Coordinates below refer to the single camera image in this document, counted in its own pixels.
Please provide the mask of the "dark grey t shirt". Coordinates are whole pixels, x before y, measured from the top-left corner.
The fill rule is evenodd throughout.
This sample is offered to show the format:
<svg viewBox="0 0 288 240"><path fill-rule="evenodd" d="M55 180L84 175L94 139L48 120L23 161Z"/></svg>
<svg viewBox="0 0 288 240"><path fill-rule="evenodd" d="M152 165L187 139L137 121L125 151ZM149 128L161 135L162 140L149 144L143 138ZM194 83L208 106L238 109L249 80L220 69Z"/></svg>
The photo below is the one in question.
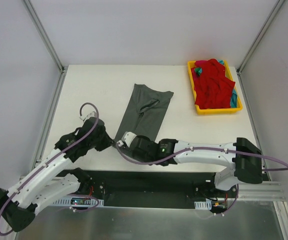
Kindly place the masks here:
<svg viewBox="0 0 288 240"><path fill-rule="evenodd" d="M135 84L115 135L117 142L126 132L155 141L174 93L153 90L144 84Z"/></svg>

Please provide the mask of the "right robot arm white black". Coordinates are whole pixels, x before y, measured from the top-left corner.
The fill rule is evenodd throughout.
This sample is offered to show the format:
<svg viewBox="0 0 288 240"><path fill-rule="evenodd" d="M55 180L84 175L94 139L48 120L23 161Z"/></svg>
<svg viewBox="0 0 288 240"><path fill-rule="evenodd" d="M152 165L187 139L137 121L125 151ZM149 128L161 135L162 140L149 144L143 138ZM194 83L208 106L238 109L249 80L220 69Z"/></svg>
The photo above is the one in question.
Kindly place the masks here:
<svg viewBox="0 0 288 240"><path fill-rule="evenodd" d="M210 194L217 198L237 184L263 182L261 151L243 137L235 142L203 145L169 138L154 142L146 136L126 132L121 140L137 164L222 166L224 169L217 172L209 184Z"/></svg>

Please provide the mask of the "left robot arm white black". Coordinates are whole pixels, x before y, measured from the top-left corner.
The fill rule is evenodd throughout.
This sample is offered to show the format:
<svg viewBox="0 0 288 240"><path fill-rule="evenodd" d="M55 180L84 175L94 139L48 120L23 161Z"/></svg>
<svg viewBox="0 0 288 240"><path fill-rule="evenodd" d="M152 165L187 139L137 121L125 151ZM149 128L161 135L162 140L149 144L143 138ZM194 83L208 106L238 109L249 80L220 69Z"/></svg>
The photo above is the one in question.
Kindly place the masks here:
<svg viewBox="0 0 288 240"><path fill-rule="evenodd" d="M58 182L51 183L51 180L89 150L100 152L112 144L101 119L84 120L81 127L63 135L48 157L27 176L9 189L0 188L0 220L4 219L12 232L20 232L43 209L66 195L95 200L94 182L79 167L69 170ZM5 233L0 231L0 236L4 237Z"/></svg>

